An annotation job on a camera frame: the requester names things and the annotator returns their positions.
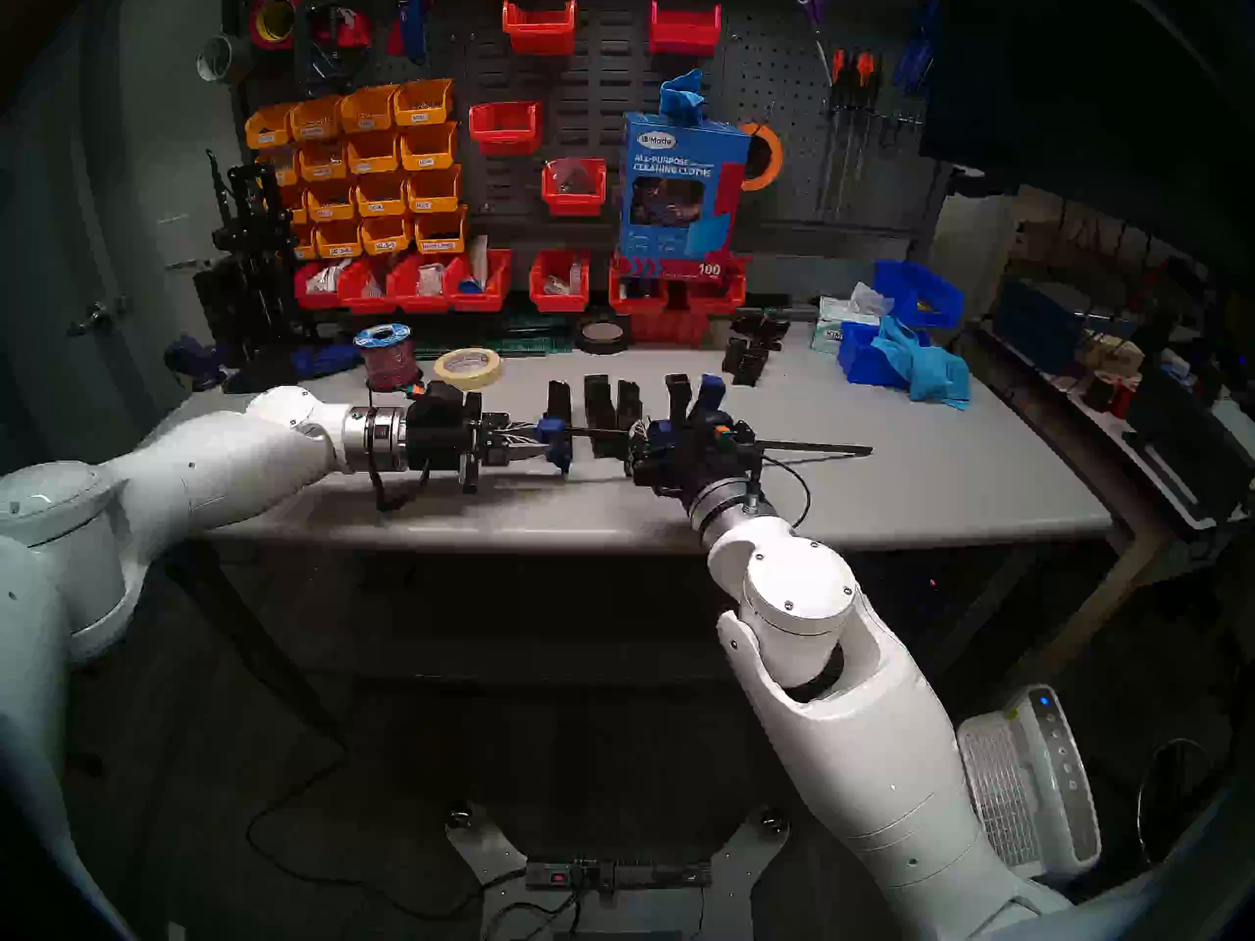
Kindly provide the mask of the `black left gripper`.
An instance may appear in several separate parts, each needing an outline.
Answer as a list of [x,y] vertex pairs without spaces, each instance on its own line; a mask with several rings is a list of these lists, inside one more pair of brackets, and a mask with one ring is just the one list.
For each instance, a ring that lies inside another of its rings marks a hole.
[[[483,432],[488,440],[483,443]],[[405,452],[412,470],[457,470],[464,493],[476,493],[479,465],[546,459],[550,445],[533,422],[483,414],[479,391],[423,391],[405,415]]]

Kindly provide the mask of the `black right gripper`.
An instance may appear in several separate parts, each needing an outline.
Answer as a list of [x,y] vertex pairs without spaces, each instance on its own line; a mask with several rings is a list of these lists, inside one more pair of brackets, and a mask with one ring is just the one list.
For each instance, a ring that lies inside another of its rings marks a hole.
[[710,501],[714,508],[756,501],[761,488],[763,450],[745,422],[728,433],[730,452],[674,450],[679,432],[670,419],[638,419],[630,428],[633,482],[684,508]]

